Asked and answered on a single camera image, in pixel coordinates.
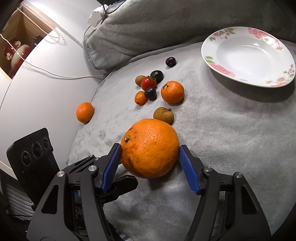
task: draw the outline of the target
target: large orange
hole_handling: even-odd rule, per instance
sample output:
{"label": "large orange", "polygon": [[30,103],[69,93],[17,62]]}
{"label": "large orange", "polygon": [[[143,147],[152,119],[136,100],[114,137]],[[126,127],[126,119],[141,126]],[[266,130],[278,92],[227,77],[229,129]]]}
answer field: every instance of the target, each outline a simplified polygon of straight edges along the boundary
{"label": "large orange", "polygon": [[178,158],[174,128],[156,119],[136,122],[121,140],[121,163],[133,175],[156,178],[169,172]]}
{"label": "large orange", "polygon": [[184,87],[177,81],[169,81],[161,88],[163,100],[169,104],[177,104],[184,99]]}
{"label": "large orange", "polygon": [[76,117],[82,123],[88,123],[94,115],[94,107],[91,103],[84,102],[76,110]]}

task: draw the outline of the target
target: red tomato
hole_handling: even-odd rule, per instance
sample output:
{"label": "red tomato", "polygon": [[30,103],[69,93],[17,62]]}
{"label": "red tomato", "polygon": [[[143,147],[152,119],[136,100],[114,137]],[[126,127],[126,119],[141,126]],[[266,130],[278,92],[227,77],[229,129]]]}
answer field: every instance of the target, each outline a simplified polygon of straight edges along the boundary
{"label": "red tomato", "polygon": [[141,88],[146,90],[148,87],[156,88],[157,82],[156,79],[152,76],[147,76],[141,81]]}

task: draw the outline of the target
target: cherry tomato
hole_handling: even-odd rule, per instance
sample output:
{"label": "cherry tomato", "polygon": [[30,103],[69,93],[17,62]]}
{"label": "cherry tomato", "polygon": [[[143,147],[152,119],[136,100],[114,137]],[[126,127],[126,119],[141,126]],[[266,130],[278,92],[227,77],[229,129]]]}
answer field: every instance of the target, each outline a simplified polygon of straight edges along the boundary
{"label": "cherry tomato", "polygon": [[138,105],[144,105],[148,99],[145,97],[144,91],[139,91],[135,96],[135,103]]}
{"label": "cherry tomato", "polygon": [[143,78],[141,81],[141,88],[143,90],[146,90],[148,87],[156,88],[156,85],[157,85],[156,78],[153,76],[147,76]]}

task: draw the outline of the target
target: camera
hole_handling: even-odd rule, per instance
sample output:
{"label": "camera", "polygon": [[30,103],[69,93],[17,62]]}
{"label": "camera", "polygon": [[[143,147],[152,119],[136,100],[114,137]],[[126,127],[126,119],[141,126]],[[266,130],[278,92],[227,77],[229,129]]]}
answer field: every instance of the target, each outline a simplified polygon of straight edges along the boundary
{"label": "camera", "polygon": [[42,128],[15,141],[6,154],[15,176],[37,206],[54,175],[59,171],[48,130]]}

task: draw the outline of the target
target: power cord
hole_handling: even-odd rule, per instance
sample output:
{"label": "power cord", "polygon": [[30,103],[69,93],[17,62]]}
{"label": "power cord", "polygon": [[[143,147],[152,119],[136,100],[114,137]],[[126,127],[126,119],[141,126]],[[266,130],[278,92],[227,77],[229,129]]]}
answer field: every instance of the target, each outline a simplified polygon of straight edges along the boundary
{"label": "power cord", "polygon": [[47,71],[47,70],[45,70],[45,69],[42,69],[42,68],[39,68],[39,67],[37,67],[37,66],[35,66],[35,65],[32,65],[32,64],[30,64],[29,62],[27,62],[18,52],[17,52],[17,50],[11,45],[11,43],[7,40],[7,39],[5,39],[4,37],[3,37],[3,35],[2,34],[0,34],[0,36],[1,36],[1,38],[3,38],[10,46],[11,46],[11,48],[17,53],[17,55],[23,60],[23,61],[25,61],[27,64],[29,64],[29,65],[31,65],[31,66],[33,66],[33,67],[35,67],[35,68],[37,68],[37,69],[40,69],[40,70],[43,70],[43,71],[45,71],[45,72],[47,72],[47,73],[49,73],[49,74],[51,74],[51,75],[53,75],[53,76],[57,76],[57,77],[61,77],[61,78],[64,78],[64,79],[72,79],[72,80],[77,80],[77,79],[83,79],[83,78],[92,78],[92,77],[103,77],[103,75],[90,75],[90,76],[82,76],[82,77],[66,77],[66,76],[61,76],[61,75],[57,75],[57,74],[53,74],[53,73],[51,73],[51,72],[49,72],[49,71]]}
{"label": "power cord", "polygon": [[111,13],[113,13],[113,12],[115,12],[125,1],[123,1],[116,9],[114,9],[113,11],[111,11],[111,12],[106,12],[106,9],[105,9],[105,6],[104,6],[104,4],[107,2],[108,0],[106,0],[102,5],[103,5],[103,9],[104,9],[104,12],[105,12],[105,14],[107,15],[107,14],[111,14]]}

